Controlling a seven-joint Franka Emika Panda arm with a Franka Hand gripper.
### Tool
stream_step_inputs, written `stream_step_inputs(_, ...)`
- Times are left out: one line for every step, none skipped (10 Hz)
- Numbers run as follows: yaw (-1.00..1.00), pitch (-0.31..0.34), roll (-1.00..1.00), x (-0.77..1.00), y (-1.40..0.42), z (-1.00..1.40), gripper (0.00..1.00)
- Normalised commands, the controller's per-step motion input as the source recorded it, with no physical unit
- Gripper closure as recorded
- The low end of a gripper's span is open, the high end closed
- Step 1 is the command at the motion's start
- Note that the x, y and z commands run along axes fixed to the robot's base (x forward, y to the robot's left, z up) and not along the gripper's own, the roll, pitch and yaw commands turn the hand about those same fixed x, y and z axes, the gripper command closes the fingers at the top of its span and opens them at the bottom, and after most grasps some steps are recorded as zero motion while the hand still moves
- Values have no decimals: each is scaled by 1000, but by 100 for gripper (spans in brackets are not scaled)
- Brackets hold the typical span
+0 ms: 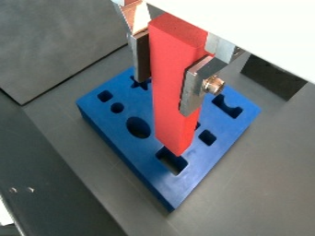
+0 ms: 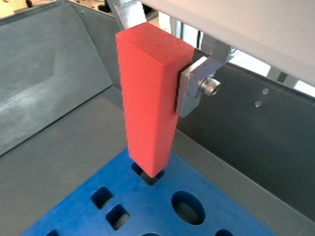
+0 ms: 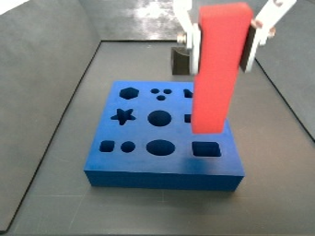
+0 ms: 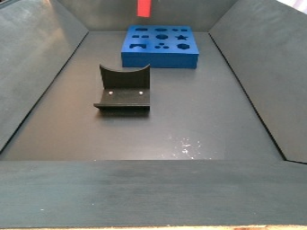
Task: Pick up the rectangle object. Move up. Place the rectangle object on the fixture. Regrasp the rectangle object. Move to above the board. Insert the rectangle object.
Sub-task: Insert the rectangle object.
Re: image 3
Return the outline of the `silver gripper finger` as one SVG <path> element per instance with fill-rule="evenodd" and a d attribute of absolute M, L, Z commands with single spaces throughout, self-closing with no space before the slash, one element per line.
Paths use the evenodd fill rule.
<path fill-rule="evenodd" d="M 192 0 L 174 0 L 172 9 L 183 28 L 183 34 L 178 35 L 178 43 L 184 45 L 190 53 L 190 73 L 196 75 L 199 71 L 202 32 L 188 13 L 192 9 Z"/>
<path fill-rule="evenodd" d="M 240 60 L 240 68 L 246 73 L 251 71 L 258 48 L 275 36 L 276 23 L 288 13 L 295 3 L 296 0 L 268 0 L 251 20 Z"/>

